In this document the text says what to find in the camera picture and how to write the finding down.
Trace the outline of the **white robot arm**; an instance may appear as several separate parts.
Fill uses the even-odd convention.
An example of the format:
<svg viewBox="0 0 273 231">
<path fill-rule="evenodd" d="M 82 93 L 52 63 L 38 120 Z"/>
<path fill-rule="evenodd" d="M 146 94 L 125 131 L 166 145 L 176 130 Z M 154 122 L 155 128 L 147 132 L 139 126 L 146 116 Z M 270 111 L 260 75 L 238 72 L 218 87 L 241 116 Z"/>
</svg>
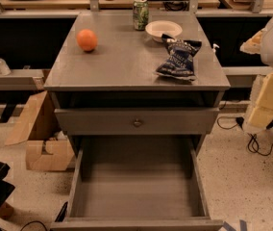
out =
<svg viewBox="0 0 273 231">
<path fill-rule="evenodd" d="M 248 54 L 260 54 L 261 61 L 273 68 L 273 17 L 265 27 L 259 30 L 240 46 L 240 51 Z M 243 130 L 257 134 L 265 130 L 273 120 L 273 71 L 255 79 L 250 104 L 246 110 Z"/>
</svg>

